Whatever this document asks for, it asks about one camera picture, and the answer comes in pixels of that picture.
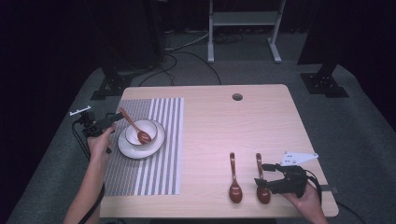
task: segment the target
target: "person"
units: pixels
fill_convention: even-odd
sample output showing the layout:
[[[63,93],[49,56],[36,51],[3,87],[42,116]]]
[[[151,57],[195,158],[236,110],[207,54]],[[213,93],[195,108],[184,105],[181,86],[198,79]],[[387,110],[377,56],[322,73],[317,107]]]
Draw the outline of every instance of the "person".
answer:
[[[106,150],[111,147],[110,135],[116,126],[113,124],[98,137],[87,139],[91,158],[78,193],[70,204],[64,217],[64,224],[79,223],[96,202],[105,181],[106,168],[110,155]],[[100,204],[86,223],[99,223]]]
[[[306,183],[305,193],[301,198],[297,198],[295,193],[283,193],[282,195],[307,221],[315,224],[328,223],[321,208],[318,191],[309,182]]]
[[[96,202],[105,180],[106,168],[110,158],[106,150],[111,147],[109,138],[114,130],[115,124],[107,128],[100,136],[87,139],[91,152],[90,163],[78,193],[67,210],[64,224],[79,223]],[[282,195],[309,222],[315,224],[328,223],[321,209],[318,192],[309,182],[306,184],[305,193],[301,198],[297,198],[295,193],[284,193]],[[99,223],[99,215],[100,205],[93,212],[87,223]]]

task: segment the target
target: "table hole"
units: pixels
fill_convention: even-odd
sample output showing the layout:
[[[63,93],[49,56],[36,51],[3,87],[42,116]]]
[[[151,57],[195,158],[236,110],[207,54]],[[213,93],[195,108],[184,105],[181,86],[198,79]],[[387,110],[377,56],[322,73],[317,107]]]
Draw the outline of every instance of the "table hole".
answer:
[[[235,93],[235,94],[233,95],[233,99],[234,99],[235,101],[241,101],[243,98],[244,98],[244,97],[242,96],[242,94],[239,94],[239,93]]]

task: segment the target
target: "placemat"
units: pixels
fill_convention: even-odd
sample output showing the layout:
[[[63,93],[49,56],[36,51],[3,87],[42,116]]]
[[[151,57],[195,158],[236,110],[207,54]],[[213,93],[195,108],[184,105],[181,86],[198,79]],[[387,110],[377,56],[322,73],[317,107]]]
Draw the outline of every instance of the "placemat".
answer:
[[[165,140],[149,157],[140,160],[126,157],[117,143],[129,123],[126,119],[119,120],[110,137],[115,146],[106,171],[106,196],[179,194],[184,99],[121,100],[120,107],[133,120],[152,119],[161,123]]]

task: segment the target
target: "dark background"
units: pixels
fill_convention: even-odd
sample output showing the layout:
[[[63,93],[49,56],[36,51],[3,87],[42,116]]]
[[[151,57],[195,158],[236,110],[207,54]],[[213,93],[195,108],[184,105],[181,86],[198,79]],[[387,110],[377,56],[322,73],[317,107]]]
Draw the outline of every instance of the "dark background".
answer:
[[[111,1],[98,2],[104,6]],[[225,11],[277,6],[277,1],[269,1],[266,5],[262,1],[239,1],[235,7],[233,1],[215,2],[216,10]],[[0,222],[7,220],[23,194],[86,78],[104,63],[118,61],[92,25],[90,12],[84,4],[84,1],[50,0],[0,3],[1,134],[4,136],[0,162]],[[208,25],[208,1],[176,0],[161,3],[159,7],[164,28],[183,31],[205,29]],[[286,4],[280,29],[281,32],[309,30],[300,63],[323,63],[335,57],[357,77],[394,129],[395,9],[391,1],[379,4],[374,1],[293,0]],[[95,13],[102,13],[108,21],[114,15],[109,9],[94,10],[93,17],[98,15]],[[108,43],[118,50],[123,60],[143,66],[155,63],[154,58],[135,62],[134,55],[141,52],[128,56],[131,51],[123,52],[127,47],[120,34],[110,32],[106,35],[109,29],[116,29],[115,26],[104,28],[106,21],[97,22]]]

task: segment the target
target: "wooden spoon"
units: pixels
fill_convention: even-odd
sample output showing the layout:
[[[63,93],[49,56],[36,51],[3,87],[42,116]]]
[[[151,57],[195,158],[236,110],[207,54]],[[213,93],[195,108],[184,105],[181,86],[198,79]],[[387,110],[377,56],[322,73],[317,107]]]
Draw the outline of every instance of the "wooden spoon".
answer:
[[[233,183],[230,186],[230,198],[234,203],[240,203],[242,201],[242,189],[236,182],[235,176],[235,155],[230,153],[231,169],[233,171]]]
[[[257,153],[256,154],[256,160],[257,160],[257,167],[259,168],[259,175],[260,179],[263,179],[262,176],[262,154]],[[271,200],[271,192],[269,189],[263,187],[263,186],[257,186],[257,198],[259,198],[259,201],[264,204],[268,204]]]
[[[136,129],[137,132],[137,140],[139,140],[139,142],[142,145],[145,145],[146,143],[151,142],[151,137],[149,136],[148,133],[143,132],[142,130],[138,129],[136,127],[136,125],[134,124],[134,121],[128,116],[128,114],[126,113],[126,111],[120,107],[119,111],[121,112],[121,114],[126,118],[126,120],[128,120],[128,122]]]

